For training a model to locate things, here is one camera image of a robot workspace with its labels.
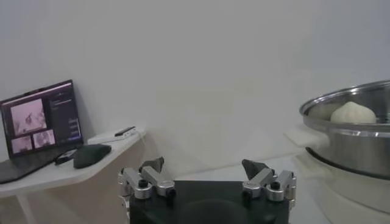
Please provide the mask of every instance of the small device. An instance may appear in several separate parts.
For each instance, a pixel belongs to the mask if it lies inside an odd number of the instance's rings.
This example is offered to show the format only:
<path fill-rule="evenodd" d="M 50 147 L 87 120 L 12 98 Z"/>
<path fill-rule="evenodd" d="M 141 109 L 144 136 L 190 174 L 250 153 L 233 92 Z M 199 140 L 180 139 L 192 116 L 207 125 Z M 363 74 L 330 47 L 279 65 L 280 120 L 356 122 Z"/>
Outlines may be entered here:
<path fill-rule="evenodd" d="M 119 141 L 128 138 L 135 133 L 135 126 L 124 129 L 106 132 L 88 139 L 88 144 L 102 144 L 107 142 Z"/>
<path fill-rule="evenodd" d="M 110 145 L 84 145 L 73 156 L 73 167 L 76 169 L 92 166 L 111 152 Z"/>
<path fill-rule="evenodd" d="M 63 163 L 68 162 L 69 160 L 73 159 L 73 154 L 77 151 L 77 149 L 73 149 L 70 151 L 67 151 L 66 153 L 60 155 L 57 159 L 55 159 L 55 165 L 61 165 Z"/>

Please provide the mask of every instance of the white table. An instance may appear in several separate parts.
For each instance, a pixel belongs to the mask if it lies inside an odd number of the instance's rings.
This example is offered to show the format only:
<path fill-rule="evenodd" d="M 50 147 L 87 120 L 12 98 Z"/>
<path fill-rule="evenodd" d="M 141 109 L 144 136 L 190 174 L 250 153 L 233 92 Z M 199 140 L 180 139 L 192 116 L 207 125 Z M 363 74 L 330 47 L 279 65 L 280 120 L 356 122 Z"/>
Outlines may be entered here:
<path fill-rule="evenodd" d="M 282 170 L 293 171 L 297 176 L 297 203 L 290 213 L 291 224 L 330 224 L 328 219 L 319 209 L 314 199 L 308 193 L 307 183 L 295 167 L 291 156 L 262 161 L 267 166 L 275 169 L 277 173 Z M 184 175 L 176 180 L 214 180 L 214 181 L 245 181 L 247 180 L 245 170 L 242 166 L 230 166 L 206 172 L 199 172 Z"/>
<path fill-rule="evenodd" d="M 73 168 L 72 160 L 61 164 L 60 166 L 55 166 L 54 163 L 52 163 L 23 179 L 7 184 L 0 184 L 0 198 L 16 195 L 24 215 L 26 216 L 27 222 L 29 224 L 37 224 L 26 197 L 27 193 L 76 184 L 95 176 L 114 159 L 122 155 L 122 153 L 145 136 L 145 130 L 140 130 L 138 128 L 137 130 L 138 133 L 129 138 L 108 143 L 107 145 L 112 147 L 112 151 L 101 161 L 90 167 L 75 169 Z"/>

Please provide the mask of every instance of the white wall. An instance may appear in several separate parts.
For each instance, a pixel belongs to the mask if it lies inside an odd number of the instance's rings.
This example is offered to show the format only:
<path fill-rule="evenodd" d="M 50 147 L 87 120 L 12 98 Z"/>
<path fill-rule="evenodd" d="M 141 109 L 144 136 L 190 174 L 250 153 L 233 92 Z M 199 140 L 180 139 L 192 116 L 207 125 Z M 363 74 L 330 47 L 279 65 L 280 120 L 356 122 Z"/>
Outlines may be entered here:
<path fill-rule="evenodd" d="M 0 98 L 73 79 L 85 136 L 147 125 L 173 175 L 293 152 L 301 103 L 388 79 L 389 6 L 0 0 Z"/>

